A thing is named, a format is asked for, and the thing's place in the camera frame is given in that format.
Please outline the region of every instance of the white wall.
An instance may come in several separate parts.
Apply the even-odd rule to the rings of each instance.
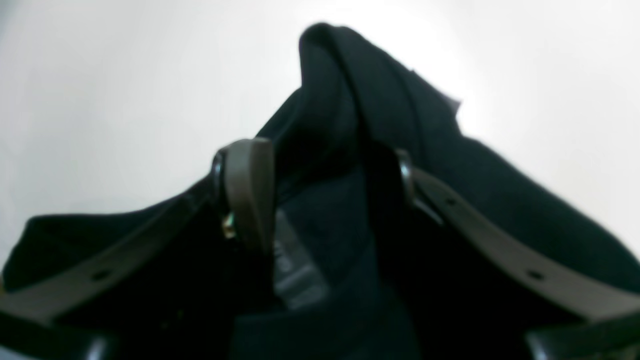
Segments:
[[[5,0],[0,264],[30,216],[138,209],[203,176],[300,85],[317,21],[462,98],[467,134],[640,254],[638,4]]]

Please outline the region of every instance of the white background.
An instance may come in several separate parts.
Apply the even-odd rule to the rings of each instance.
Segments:
[[[318,21],[463,99],[466,134],[640,254],[639,17],[634,0],[0,0],[0,265],[33,215],[134,210],[203,176],[299,87]]]

